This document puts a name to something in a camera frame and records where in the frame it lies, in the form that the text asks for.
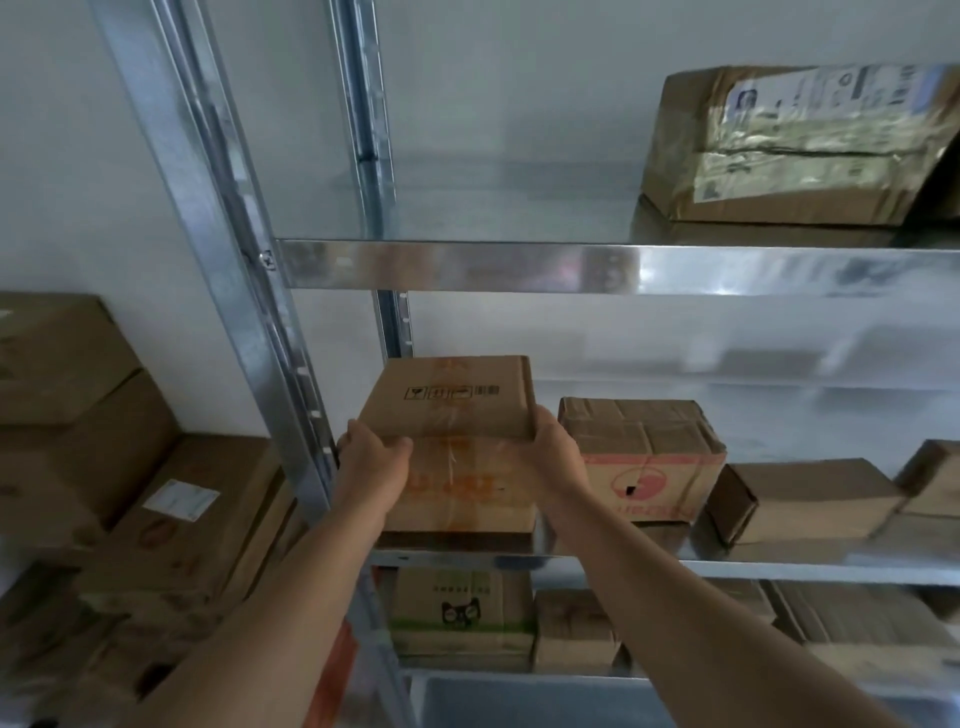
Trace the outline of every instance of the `metal upright post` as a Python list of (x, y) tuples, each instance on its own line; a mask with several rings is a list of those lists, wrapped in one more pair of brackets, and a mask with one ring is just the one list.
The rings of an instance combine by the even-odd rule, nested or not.
[[(396, 190), (374, 0), (329, 0), (364, 234), (383, 240), (391, 232)], [(413, 356), (405, 291), (373, 291), (384, 358)]]
[[(336, 446), (279, 270), (202, 0), (90, 0), (186, 236), (305, 516), (329, 510)], [(364, 567), (348, 610), (397, 728), (409, 694)]]

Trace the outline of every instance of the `green stripe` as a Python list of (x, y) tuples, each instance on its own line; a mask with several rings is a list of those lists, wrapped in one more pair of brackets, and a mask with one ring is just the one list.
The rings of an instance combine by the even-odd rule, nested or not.
[(453, 624), (443, 624), (435, 621), (391, 619), (390, 628), (407, 632), (458, 632), (464, 634), (469, 634), (470, 632), (502, 632), (509, 634), (534, 634), (537, 631), (537, 624), (533, 621), (517, 621), (506, 624), (474, 624), (471, 627), (457, 627)]

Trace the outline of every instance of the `forearm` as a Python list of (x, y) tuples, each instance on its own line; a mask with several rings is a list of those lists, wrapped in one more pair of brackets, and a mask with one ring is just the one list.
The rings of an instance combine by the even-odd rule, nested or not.
[(900, 726), (583, 489), (541, 494), (558, 536), (682, 728)]
[(382, 520), (334, 509), (135, 712), (147, 728), (300, 728)]

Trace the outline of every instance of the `person's right arm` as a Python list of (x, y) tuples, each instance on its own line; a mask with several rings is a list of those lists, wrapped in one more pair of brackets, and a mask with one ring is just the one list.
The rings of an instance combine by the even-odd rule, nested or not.
[(886, 707), (607, 508), (577, 444), (539, 408), (521, 448), (557, 536), (681, 728), (902, 728)]

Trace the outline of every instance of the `person's right hand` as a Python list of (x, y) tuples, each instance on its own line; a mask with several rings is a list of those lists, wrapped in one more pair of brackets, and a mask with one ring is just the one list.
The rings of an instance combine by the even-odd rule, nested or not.
[(537, 437), (516, 446), (527, 467), (527, 481), (540, 504), (570, 490), (590, 493), (587, 466), (576, 441), (546, 407), (537, 405)]

